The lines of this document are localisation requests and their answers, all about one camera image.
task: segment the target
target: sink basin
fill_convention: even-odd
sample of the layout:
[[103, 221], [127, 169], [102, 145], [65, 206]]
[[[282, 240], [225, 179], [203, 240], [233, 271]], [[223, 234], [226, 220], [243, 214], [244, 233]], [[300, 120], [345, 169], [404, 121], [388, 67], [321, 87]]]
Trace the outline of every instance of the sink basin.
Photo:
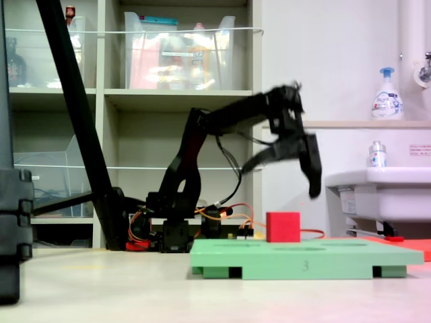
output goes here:
[[325, 185], [340, 192], [343, 212], [377, 221], [431, 222], [431, 168], [385, 167], [340, 172]]

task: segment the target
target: faucet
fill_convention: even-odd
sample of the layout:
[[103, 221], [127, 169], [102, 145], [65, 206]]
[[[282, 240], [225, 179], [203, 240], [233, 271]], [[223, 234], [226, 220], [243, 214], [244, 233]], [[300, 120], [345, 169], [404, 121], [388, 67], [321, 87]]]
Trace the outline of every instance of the faucet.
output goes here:
[[419, 79], [422, 82], [428, 83], [431, 81], [431, 52], [425, 53], [425, 59], [428, 64], [427, 67], [422, 67], [419, 71]]

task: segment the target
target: soap dispenser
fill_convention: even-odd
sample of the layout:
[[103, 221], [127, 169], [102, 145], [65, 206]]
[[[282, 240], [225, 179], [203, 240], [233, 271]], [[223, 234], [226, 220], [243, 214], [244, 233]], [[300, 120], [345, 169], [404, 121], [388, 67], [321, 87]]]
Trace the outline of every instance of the soap dispenser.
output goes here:
[[394, 71], [392, 67], [380, 70], [383, 74], [383, 84], [374, 99], [371, 120], [404, 120], [403, 100], [391, 80]]

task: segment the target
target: wall label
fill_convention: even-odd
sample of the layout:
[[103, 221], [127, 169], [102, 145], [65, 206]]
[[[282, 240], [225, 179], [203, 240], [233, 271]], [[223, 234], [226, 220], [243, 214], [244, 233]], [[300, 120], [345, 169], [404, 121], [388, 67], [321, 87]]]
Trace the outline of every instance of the wall label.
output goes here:
[[431, 145], [410, 145], [410, 156], [431, 156]]

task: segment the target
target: black stand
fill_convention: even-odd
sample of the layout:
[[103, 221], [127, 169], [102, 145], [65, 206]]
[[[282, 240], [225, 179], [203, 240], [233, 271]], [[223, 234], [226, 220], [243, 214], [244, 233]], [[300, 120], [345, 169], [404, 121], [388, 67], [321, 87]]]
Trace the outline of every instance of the black stand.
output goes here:
[[3, 0], [0, 0], [0, 304], [20, 298], [20, 263], [32, 257], [30, 216], [92, 201], [106, 247], [125, 250], [129, 219], [139, 201], [111, 186], [59, 0], [36, 0], [92, 191], [33, 210], [29, 171], [13, 168]]

